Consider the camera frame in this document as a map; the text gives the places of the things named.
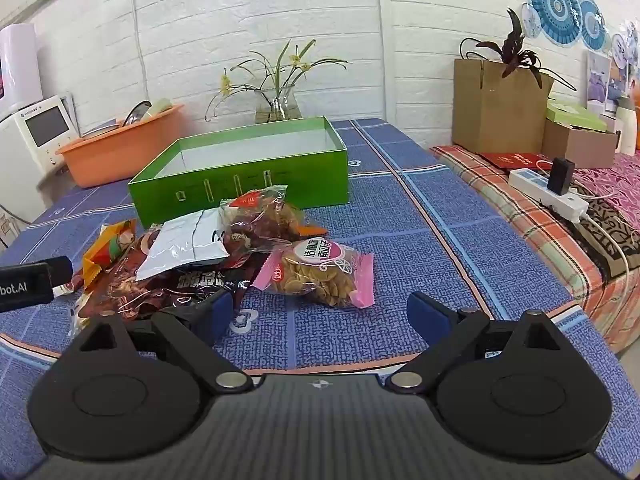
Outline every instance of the green cardboard box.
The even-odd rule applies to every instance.
[[[580,105],[563,103],[549,99],[546,102],[546,118],[557,124],[565,126],[577,126],[585,130],[606,132],[607,125],[593,112]]]
[[[145,227],[287,184],[299,208],[349,201],[347,148],[324,117],[244,126],[176,140],[129,182]]]

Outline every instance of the black plug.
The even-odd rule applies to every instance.
[[[546,183],[546,188],[557,195],[564,195],[569,191],[569,184],[574,177],[575,163],[565,158],[556,156],[551,167],[551,174]]]

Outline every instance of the round black pad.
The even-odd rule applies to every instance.
[[[33,389],[28,415],[47,452],[124,460],[180,438],[199,405],[198,385],[180,368],[98,350],[56,362]]]
[[[609,421],[606,390],[586,367],[534,352],[452,370],[437,391],[446,426],[508,460],[555,462],[592,449]]]

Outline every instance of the wall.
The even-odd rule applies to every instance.
[[[186,104],[193,132],[252,120],[253,96],[238,96],[204,121],[224,67],[288,40],[316,38],[316,56],[350,60],[300,80],[304,114],[386,117],[422,145],[450,140],[453,60],[465,36],[498,40],[506,8],[525,0],[136,0],[151,99]],[[596,0],[610,28],[638,18],[640,0]],[[45,95],[70,91],[81,130],[122,117],[143,98],[130,0],[53,0],[31,21]],[[527,42],[542,63],[584,92],[585,47]],[[580,98],[558,83],[555,92]]]
[[[348,72],[323,66],[300,80],[305,114],[384,114],[377,0],[136,0],[136,7],[150,97],[185,103],[194,132],[249,123],[253,95],[229,100],[220,118],[204,121],[220,75],[247,50],[273,56],[288,39],[316,38],[313,57],[351,63]],[[43,92],[71,91],[81,130],[123,116],[143,98],[130,0],[55,0],[32,21]]]
[[[511,30],[507,7],[517,12],[524,1],[388,0],[390,17],[383,32],[385,46],[390,44],[394,52],[389,61],[395,64],[395,84],[388,87],[388,120],[423,144],[450,142],[453,60],[460,56],[460,41],[472,36],[502,44]],[[623,20],[640,17],[640,0],[595,1],[614,31]],[[552,94],[586,101],[586,48],[582,41],[563,48],[541,34],[525,45],[540,54],[543,66],[579,90],[577,94],[556,82]],[[491,51],[484,54],[491,57]]]

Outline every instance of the brown cardboard box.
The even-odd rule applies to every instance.
[[[576,168],[610,168],[617,143],[616,134],[569,128],[547,119],[541,153],[566,158]]]
[[[541,74],[540,89],[530,70],[518,68],[503,79],[505,68],[482,59],[455,60],[453,142],[475,153],[539,153],[554,80]]]

